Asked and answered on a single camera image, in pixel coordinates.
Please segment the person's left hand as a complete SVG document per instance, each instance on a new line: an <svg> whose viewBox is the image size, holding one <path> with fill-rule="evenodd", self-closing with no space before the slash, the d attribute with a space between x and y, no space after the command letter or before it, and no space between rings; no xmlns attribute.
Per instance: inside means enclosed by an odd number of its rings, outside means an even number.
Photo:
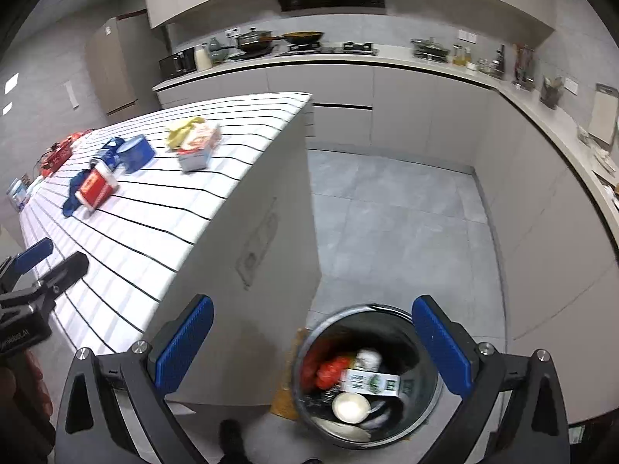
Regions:
<svg viewBox="0 0 619 464"><path fill-rule="evenodd" d="M1 362L1 462L46 463L55 446L51 402L34 354Z"/></svg>

